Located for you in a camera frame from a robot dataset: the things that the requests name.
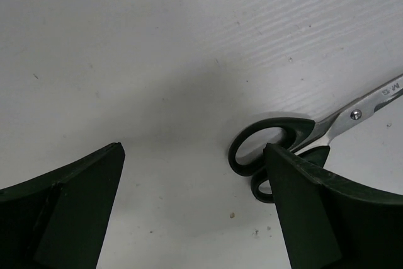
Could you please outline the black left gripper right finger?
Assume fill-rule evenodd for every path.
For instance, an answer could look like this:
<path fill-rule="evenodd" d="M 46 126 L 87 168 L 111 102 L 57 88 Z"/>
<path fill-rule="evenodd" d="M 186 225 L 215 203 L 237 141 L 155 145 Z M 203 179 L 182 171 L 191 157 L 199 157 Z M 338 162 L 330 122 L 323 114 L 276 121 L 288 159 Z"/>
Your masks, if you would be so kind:
<path fill-rule="evenodd" d="M 292 268 L 402 268 L 402 195 L 264 149 Z"/>

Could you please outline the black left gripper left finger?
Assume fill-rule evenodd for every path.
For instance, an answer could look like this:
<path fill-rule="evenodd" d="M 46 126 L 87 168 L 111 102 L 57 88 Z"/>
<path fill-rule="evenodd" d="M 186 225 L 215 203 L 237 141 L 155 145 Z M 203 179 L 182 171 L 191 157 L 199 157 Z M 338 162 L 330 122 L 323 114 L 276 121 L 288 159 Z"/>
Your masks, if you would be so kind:
<path fill-rule="evenodd" d="M 96 268 L 124 160 L 114 142 L 1 189 L 1 268 Z"/>

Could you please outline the black handled scissors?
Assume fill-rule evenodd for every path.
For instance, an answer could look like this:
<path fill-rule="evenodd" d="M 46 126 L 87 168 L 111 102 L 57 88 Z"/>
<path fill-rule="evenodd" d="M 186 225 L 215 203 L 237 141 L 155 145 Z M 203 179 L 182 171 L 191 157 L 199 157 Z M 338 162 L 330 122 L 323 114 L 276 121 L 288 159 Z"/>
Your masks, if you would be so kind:
<path fill-rule="evenodd" d="M 398 75 L 369 93 L 353 100 L 325 119 L 316 122 L 308 118 L 275 117 L 250 124 L 232 141 L 227 159 L 232 170 L 244 177 L 251 177 L 250 187 L 254 197 L 262 203 L 273 203 L 272 193 L 264 193 L 259 187 L 268 181 L 264 168 L 264 156 L 259 155 L 248 164 L 238 163 L 236 154 L 242 143 L 264 129 L 279 128 L 285 137 L 278 145 L 298 157 L 323 167 L 330 153 L 330 142 L 347 130 L 372 117 L 374 113 L 402 96 L 402 75 Z"/>

